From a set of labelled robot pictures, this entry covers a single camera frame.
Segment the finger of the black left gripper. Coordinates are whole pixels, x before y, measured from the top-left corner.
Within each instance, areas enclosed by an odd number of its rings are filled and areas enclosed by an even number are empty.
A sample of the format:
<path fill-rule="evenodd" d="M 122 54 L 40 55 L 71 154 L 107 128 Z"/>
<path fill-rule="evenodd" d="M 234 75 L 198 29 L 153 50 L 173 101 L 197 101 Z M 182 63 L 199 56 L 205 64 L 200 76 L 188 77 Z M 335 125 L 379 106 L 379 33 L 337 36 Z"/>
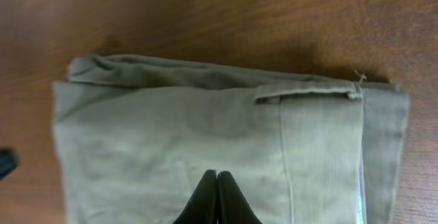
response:
<path fill-rule="evenodd" d="M 8 176 L 18 167 L 18 158 L 13 150 L 2 148 L 0 150 L 0 179 Z"/>

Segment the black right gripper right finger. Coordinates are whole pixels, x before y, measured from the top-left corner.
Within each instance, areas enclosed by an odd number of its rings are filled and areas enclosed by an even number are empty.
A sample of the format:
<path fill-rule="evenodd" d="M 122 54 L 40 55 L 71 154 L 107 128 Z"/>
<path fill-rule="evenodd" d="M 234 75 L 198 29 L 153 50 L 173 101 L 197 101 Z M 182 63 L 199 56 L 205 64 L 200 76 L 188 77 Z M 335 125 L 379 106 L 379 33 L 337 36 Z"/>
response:
<path fill-rule="evenodd" d="M 261 224 L 228 171 L 222 171 L 218 175 L 218 222 L 219 224 Z"/>

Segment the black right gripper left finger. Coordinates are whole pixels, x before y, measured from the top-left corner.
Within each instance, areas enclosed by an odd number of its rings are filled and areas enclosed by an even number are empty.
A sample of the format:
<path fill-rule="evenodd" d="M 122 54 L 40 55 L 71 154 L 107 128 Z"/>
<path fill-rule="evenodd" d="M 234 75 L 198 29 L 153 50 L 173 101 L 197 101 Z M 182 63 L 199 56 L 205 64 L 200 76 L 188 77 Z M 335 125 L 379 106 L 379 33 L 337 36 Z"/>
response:
<path fill-rule="evenodd" d="M 216 224 L 217 174 L 207 170 L 173 224 Z"/>

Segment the khaki green shorts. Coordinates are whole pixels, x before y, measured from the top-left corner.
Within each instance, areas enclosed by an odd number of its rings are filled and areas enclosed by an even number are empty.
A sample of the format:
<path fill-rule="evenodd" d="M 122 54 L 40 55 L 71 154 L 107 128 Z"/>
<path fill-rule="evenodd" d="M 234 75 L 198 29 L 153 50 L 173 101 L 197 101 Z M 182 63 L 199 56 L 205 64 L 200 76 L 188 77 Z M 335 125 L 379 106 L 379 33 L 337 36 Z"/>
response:
<path fill-rule="evenodd" d="M 141 55 L 53 83 L 68 223 L 173 223 L 207 170 L 261 223 L 387 223 L 410 99 L 393 84 Z"/>

